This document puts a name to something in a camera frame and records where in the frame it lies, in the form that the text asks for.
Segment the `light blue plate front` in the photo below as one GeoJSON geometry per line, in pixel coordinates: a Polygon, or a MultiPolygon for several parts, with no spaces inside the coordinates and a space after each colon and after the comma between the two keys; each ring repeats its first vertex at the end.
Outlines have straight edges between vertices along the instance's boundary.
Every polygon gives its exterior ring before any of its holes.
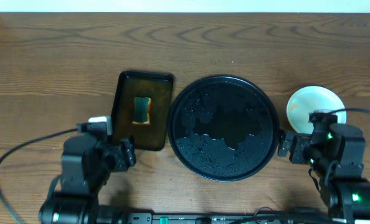
{"type": "Polygon", "coordinates": [[[309,115],[313,112],[327,113],[345,108],[340,97],[322,86],[306,86],[297,90],[290,97],[286,114],[292,128],[303,134],[313,132],[309,115]]]}

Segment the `green and orange sponge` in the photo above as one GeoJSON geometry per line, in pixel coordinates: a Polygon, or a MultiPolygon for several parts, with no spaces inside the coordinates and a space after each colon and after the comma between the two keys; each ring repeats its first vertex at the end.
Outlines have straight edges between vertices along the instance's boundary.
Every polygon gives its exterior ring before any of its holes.
{"type": "Polygon", "coordinates": [[[132,124],[149,125],[151,113],[151,98],[136,96],[132,124]]]}

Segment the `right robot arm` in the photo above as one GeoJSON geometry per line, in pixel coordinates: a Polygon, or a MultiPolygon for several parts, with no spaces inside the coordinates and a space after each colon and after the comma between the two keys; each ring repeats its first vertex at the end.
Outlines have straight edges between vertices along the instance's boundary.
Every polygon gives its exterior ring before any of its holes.
{"type": "Polygon", "coordinates": [[[370,181],[362,177],[366,146],[363,131],[339,123],[332,113],[312,113],[310,134],[281,131],[278,155],[303,164],[316,175],[314,184],[328,215],[343,223],[370,223],[370,181]]]}

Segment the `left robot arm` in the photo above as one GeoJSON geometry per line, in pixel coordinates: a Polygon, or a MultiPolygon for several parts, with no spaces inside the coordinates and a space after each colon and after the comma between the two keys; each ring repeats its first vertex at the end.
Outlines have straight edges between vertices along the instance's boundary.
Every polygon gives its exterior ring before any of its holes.
{"type": "Polygon", "coordinates": [[[39,210],[41,223],[127,223],[123,210],[100,205],[98,194],[111,173],[136,164],[132,136],[110,144],[111,126],[103,122],[77,126],[78,136],[64,142],[62,173],[49,187],[39,210]]]}

